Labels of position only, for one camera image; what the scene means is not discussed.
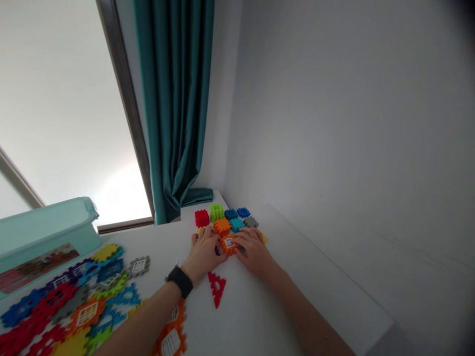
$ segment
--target smartwatch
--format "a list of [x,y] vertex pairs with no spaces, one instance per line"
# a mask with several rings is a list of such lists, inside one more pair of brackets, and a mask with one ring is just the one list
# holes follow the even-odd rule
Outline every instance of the smartwatch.
[[188,276],[181,270],[178,265],[172,269],[172,271],[165,277],[165,282],[173,281],[176,283],[178,288],[182,291],[182,298],[186,299],[188,294],[190,294],[193,289],[193,283],[190,281]]

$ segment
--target red triangle piece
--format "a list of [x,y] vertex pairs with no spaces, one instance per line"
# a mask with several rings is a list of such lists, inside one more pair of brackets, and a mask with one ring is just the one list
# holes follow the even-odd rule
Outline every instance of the red triangle piece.
[[[219,302],[221,301],[221,297],[223,295],[226,280],[224,278],[221,279],[219,276],[211,272],[208,272],[208,279],[209,283],[211,283],[211,289],[213,290],[214,306],[217,309],[219,307]],[[214,282],[217,282],[219,284],[219,290],[216,290],[216,285]]]

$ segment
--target hand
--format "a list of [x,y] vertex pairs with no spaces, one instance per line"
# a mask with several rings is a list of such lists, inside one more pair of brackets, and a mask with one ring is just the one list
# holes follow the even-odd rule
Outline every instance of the hand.
[[191,235],[190,255],[181,269],[193,284],[228,259],[229,254],[217,256],[214,252],[219,239],[220,236],[212,226],[201,228],[199,234]]
[[248,257],[244,256],[239,249],[235,251],[237,258],[253,275],[270,282],[281,270],[267,251],[262,233],[255,227],[241,228],[240,232],[235,234],[234,240],[246,249]]

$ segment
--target forearm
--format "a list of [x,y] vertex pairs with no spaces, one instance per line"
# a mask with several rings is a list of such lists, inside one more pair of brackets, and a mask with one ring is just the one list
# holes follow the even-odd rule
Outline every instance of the forearm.
[[165,283],[94,356],[148,355],[181,296],[182,292],[174,282]]
[[354,355],[283,269],[278,267],[267,282],[284,306],[306,355]]

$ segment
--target gray waffle block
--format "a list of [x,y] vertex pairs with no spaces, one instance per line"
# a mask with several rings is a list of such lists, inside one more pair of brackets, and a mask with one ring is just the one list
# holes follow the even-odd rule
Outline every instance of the gray waffle block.
[[[133,270],[134,270],[135,263],[142,260],[145,260],[143,268],[141,270],[134,272]],[[150,269],[150,256],[144,256],[130,262],[129,270],[127,271],[127,273],[129,274],[129,279],[131,279],[131,278],[141,276],[144,273],[147,273],[149,269]]]
[[245,218],[243,220],[243,222],[244,222],[244,225],[246,225],[247,227],[258,227],[259,226],[259,223],[252,216],[250,216],[248,218]]
[[53,324],[58,324],[61,320],[74,313],[78,306],[86,302],[88,299],[88,293],[89,286],[87,284],[83,284],[81,287],[79,287],[74,296],[68,300],[63,307],[58,309],[53,317]]

